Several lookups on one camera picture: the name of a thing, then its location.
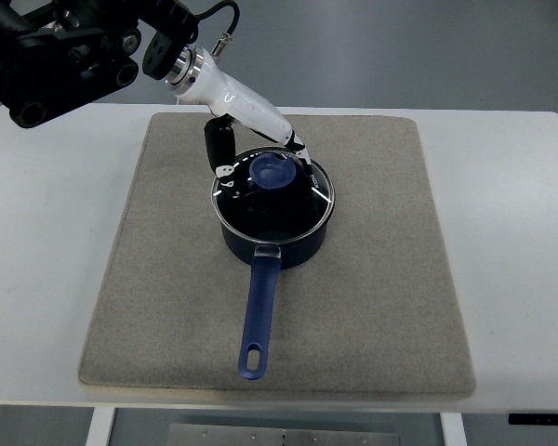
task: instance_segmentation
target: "gray felt mat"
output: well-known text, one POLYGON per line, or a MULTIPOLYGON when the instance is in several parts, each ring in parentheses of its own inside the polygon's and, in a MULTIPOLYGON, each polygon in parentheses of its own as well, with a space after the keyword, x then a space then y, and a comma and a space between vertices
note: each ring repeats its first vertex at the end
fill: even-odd
MULTIPOLYGON (((145 138, 86 338, 95 390, 199 400, 455 400, 472 363, 419 134, 384 116, 289 116, 335 184, 325 243, 282 271, 267 372, 237 372, 250 269, 210 201, 203 127, 162 113, 145 138)), ((238 148, 269 143, 236 125, 238 148)))

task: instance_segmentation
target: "gray floor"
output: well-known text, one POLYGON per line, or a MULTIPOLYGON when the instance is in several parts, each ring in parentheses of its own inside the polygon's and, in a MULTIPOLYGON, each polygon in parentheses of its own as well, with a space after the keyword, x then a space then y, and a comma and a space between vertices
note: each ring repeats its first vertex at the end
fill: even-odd
MULTIPOLYGON (((22 13, 44 3, 15 0, 12 6, 22 13)), ((184 3, 201 12, 215 2, 184 3)), ((558 112, 558 0, 238 3, 242 18, 220 67, 277 106, 558 112)), ((221 12, 203 22, 199 45, 210 49, 229 19, 221 12)), ((144 48, 153 32, 141 30, 144 48)), ((175 103, 146 76, 101 101, 175 103)), ((47 444, 41 436, 33 442, 13 423, 35 419, 35 411, 0 408, 0 444, 47 444)), ((58 409, 64 421, 36 418, 40 434, 57 438, 69 426, 86 426, 67 411, 58 409)), ((520 442, 533 431, 544 436, 540 444, 558 444, 554 428, 505 430, 501 415, 465 421, 470 446, 484 439, 535 444, 520 442)))

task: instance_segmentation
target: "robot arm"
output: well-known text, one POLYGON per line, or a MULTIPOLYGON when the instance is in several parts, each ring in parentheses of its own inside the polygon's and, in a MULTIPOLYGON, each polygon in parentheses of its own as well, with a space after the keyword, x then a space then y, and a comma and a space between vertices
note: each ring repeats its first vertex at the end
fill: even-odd
MULTIPOLYGON (((157 31, 143 59, 145 74, 165 78, 182 100, 207 104, 220 119, 216 123, 236 120, 283 145, 312 174, 310 156, 287 119, 217 67, 239 19, 233 0, 199 15, 176 0, 52 0, 25 16, 9 4, 0 0, 0 102, 17 125, 35 127, 132 84, 139 67, 130 56, 140 45, 142 20, 157 31), (193 45, 198 24, 224 7, 233 9, 233 21, 211 56, 193 45)), ((229 166, 218 162, 229 156, 217 153, 228 144, 207 147, 216 175, 229 166)))

